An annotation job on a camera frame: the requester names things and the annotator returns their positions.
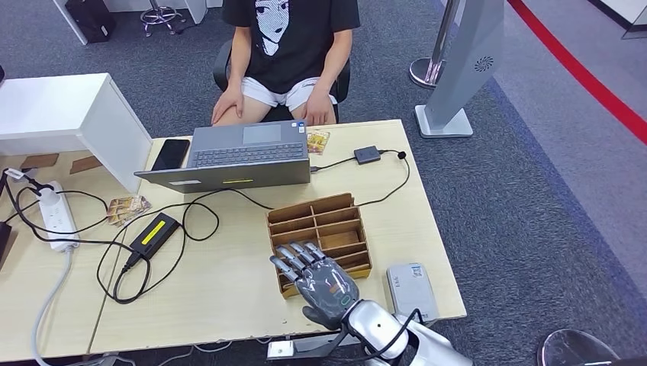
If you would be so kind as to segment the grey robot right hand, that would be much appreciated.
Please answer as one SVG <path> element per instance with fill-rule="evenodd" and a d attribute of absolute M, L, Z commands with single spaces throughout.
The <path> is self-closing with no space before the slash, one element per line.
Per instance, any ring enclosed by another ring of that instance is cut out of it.
<path fill-rule="evenodd" d="M 282 256 L 272 255 L 269 261 L 306 301 L 304 316 L 326 329 L 341 329 L 346 314 L 359 301 L 353 278 L 312 242 L 290 242 L 277 252 Z"/>

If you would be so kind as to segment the person's left hand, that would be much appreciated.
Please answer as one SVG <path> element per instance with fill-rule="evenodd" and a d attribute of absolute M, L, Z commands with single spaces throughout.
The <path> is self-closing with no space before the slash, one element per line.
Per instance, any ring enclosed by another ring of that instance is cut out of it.
<path fill-rule="evenodd" d="M 327 91 L 314 88 L 304 107 L 304 119 L 309 126 L 333 124 L 336 116 Z"/>

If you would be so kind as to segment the person's right hand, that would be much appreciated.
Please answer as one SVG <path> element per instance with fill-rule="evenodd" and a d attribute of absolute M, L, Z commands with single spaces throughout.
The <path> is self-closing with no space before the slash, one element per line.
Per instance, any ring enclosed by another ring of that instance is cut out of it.
<path fill-rule="evenodd" d="M 243 93 L 240 86 L 230 85 L 218 98 L 211 117 L 212 125 L 236 124 L 243 117 Z"/>

